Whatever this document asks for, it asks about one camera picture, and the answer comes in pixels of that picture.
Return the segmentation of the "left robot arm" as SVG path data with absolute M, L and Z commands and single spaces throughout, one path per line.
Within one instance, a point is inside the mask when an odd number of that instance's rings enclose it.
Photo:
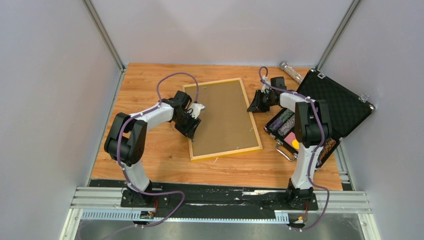
M 174 97 L 161 99 L 143 111 L 131 114 L 118 113 L 104 143 L 104 150 L 117 162 L 127 182 L 127 191 L 134 194 L 140 206 L 149 206 L 160 193 L 152 192 L 152 181 L 142 163 L 147 133 L 158 125 L 174 123 L 175 129 L 193 140 L 205 106 L 187 93 L 177 91 Z

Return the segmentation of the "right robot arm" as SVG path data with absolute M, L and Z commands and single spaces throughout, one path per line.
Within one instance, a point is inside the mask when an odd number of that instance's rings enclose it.
M 325 141 L 332 134 L 328 104 L 296 91 L 279 88 L 283 78 L 259 77 L 262 88 L 255 92 L 248 111 L 264 113 L 279 105 L 294 113 L 294 135 L 299 143 L 296 167 L 289 179 L 283 201 L 290 209 L 304 209 L 314 199 L 314 172 Z

